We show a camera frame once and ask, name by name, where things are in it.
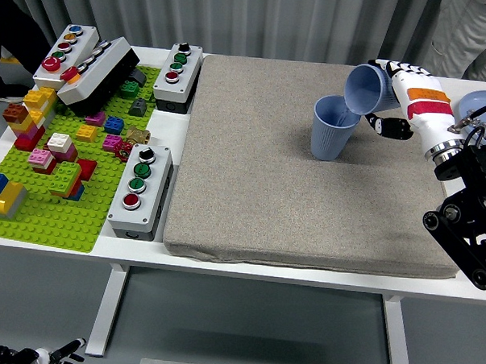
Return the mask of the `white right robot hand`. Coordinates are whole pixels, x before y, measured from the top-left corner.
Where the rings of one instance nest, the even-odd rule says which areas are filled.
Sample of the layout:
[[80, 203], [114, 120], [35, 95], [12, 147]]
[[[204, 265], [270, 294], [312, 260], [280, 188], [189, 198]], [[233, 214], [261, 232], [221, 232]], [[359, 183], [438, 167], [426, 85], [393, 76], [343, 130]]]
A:
[[422, 150], [457, 139], [449, 130], [455, 124], [451, 99], [441, 82], [421, 66], [395, 60], [374, 59], [368, 63], [388, 76], [404, 119], [419, 133]]

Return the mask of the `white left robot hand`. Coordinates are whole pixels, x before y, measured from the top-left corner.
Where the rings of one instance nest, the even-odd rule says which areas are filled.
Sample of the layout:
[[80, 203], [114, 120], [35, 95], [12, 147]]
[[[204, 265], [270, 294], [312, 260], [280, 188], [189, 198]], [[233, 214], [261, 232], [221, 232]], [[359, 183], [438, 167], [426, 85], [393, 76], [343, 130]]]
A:
[[18, 352], [12, 360], [12, 364], [78, 364], [85, 359], [76, 354], [76, 351], [86, 345], [87, 341], [79, 337], [60, 348], [50, 350], [40, 347], [37, 350], [28, 348]]

